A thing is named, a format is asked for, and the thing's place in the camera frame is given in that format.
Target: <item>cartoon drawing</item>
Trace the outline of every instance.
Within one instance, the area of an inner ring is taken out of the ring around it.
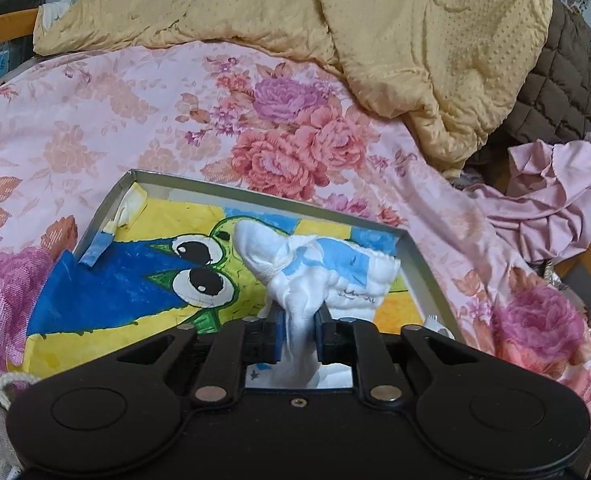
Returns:
[[[386,232],[149,197],[129,228],[92,267],[63,253],[38,298],[21,370],[40,377],[67,370],[189,320],[200,333],[255,316],[265,289],[233,247],[237,222],[252,218],[281,234],[319,234],[395,253]],[[421,322],[401,279],[378,309],[380,330]]]

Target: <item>metal screw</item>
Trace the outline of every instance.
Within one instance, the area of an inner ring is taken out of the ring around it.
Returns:
[[[393,402],[402,397],[402,390],[390,384],[380,384],[380,386],[375,386],[371,389],[371,396],[383,402]]]
[[[293,406],[294,408],[304,408],[307,404],[308,402],[306,401],[306,399],[291,399],[291,406]]]
[[[226,390],[220,386],[202,386],[196,390],[194,396],[202,402],[220,402],[226,397]]]

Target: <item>yellow quilt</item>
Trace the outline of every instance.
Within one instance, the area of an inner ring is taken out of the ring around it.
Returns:
[[[551,0],[78,0],[36,28],[34,49],[220,39],[313,60],[379,115],[408,112],[427,160],[449,171],[511,111],[551,12]]]

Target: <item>pink bedsheet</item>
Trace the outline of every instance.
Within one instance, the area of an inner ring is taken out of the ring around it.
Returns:
[[[0,88],[0,371],[18,365],[53,261],[130,168],[221,182],[405,227],[467,342],[572,387],[591,338],[472,200],[312,64],[227,43],[72,54]]]

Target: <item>crumpled white fabric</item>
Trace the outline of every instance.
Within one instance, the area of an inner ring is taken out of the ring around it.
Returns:
[[[387,254],[336,238],[283,236],[253,220],[237,223],[234,247],[267,287],[267,306],[258,316],[265,317],[274,300],[285,310],[282,359],[263,381],[270,388],[319,386],[313,316],[322,303],[335,319],[371,321],[400,271],[399,260]]]
[[[38,7],[38,17],[33,27],[33,45],[44,36],[51,26],[62,18],[71,7],[71,0],[60,0]]]

